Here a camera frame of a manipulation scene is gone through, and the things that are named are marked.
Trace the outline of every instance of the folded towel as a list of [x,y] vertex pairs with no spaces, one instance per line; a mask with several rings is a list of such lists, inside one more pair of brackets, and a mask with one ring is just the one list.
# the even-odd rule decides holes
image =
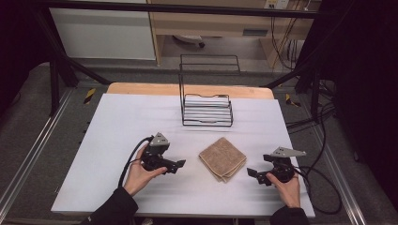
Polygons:
[[220,182],[228,182],[246,162],[246,156],[225,138],[220,138],[199,154],[205,166]]

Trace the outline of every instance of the hand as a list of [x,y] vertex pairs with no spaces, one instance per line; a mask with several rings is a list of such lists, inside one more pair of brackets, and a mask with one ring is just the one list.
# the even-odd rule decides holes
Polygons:
[[144,188],[149,181],[167,171],[167,168],[161,167],[155,171],[147,171],[144,169],[143,165],[141,165],[141,155],[143,154],[146,145],[143,146],[137,153],[134,160],[130,165],[129,175],[127,176],[126,183],[124,185],[124,189],[131,195],[134,196],[138,191]]
[[268,180],[279,190],[282,201],[289,208],[300,208],[299,202],[299,175],[295,172],[292,179],[282,183],[272,173],[267,173]]

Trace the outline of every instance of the black wire dish rack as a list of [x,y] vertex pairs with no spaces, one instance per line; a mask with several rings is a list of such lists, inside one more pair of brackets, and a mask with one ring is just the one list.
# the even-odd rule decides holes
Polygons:
[[212,96],[185,93],[184,77],[190,75],[240,75],[236,55],[181,54],[179,95],[183,126],[231,127],[234,123],[231,99],[226,94]]

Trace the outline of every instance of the black curtain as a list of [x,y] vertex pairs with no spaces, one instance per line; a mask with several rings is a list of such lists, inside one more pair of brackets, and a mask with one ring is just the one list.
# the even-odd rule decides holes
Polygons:
[[[397,7],[392,0],[354,1],[333,34],[333,48],[326,52],[320,74],[335,81],[334,101],[345,131],[398,210]],[[327,33],[322,23],[315,23],[312,30],[302,58]]]

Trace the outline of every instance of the white cabinet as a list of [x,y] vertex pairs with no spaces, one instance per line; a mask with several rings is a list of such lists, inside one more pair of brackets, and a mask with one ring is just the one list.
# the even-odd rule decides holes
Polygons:
[[[146,3],[145,0],[113,2]],[[70,57],[155,60],[147,12],[63,8],[51,8],[51,12]]]

